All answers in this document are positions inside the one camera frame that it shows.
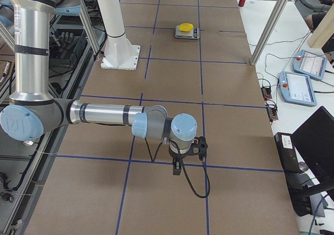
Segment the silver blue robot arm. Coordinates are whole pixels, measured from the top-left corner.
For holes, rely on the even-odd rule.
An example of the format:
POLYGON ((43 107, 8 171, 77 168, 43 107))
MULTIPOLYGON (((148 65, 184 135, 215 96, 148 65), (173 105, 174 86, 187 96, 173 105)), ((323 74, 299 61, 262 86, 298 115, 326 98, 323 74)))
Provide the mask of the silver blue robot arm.
POLYGON ((168 144, 173 173, 185 171, 183 159, 193 155, 197 122, 189 114, 168 117, 154 105, 92 104, 55 99, 49 93, 50 15, 59 9, 81 12, 81 0, 9 0, 14 7, 16 89, 1 111, 1 127, 11 138, 34 140, 58 127, 94 123, 130 126, 132 134, 168 144))

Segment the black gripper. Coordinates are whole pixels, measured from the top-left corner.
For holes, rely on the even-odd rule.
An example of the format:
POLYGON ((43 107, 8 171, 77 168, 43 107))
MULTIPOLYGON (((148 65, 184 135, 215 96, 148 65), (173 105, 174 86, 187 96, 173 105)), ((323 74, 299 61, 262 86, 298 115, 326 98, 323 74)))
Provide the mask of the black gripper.
POLYGON ((187 156, 193 156, 194 148, 189 147, 188 149, 180 149, 178 150, 174 146, 169 147, 169 154, 173 158, 173 175, 180 175, 182 172, 182 166, 180 163, 181 159, 184 159, 187 156))

